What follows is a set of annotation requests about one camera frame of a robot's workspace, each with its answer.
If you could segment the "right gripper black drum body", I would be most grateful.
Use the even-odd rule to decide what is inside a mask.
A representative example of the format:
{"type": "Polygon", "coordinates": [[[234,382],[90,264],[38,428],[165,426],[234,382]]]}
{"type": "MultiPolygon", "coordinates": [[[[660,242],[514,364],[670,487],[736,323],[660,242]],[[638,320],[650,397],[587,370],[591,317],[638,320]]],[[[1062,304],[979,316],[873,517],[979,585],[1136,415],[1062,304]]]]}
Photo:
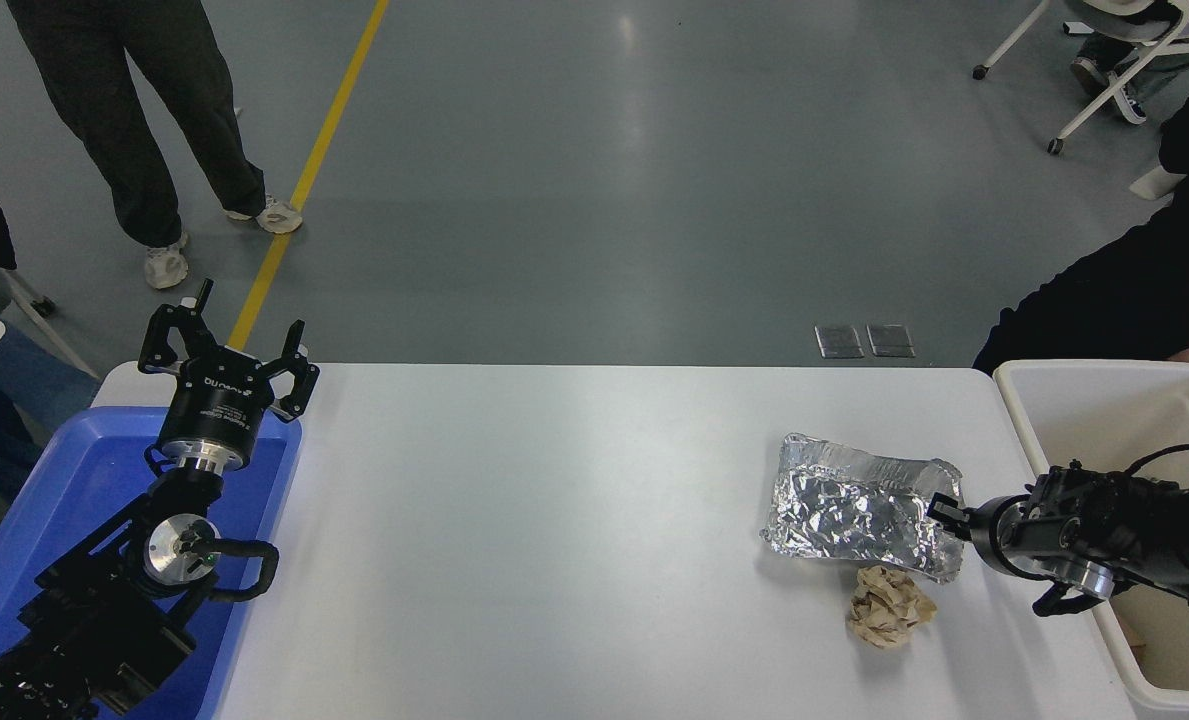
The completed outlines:
{"type": "Polygon", "coordinates": [[[979,557],[993,570],[1007,574],[1009,577],[1037,577],[1032,561],[1025,558],[1015,561],[1007,555],[1007,543],[1013,538],[1025,501],[1027,501],[1025,495],[1005,495],[992,498],[979,507],[968,509],[969,539],[979,557]]]}

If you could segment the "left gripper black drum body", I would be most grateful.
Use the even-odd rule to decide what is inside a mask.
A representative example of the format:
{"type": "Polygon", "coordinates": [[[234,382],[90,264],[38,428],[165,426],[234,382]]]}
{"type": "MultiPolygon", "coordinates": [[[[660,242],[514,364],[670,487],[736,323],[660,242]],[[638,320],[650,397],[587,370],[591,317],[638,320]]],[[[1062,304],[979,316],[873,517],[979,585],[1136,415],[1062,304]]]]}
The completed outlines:
{"type": "Polygon", "coordinates": [[[175,392],[159,432],[159,451],[182,457],[190,446],[216,446],[250,459],[273,402],[262,361],[233,348],[190,356],[175,372],[175,392]]]}

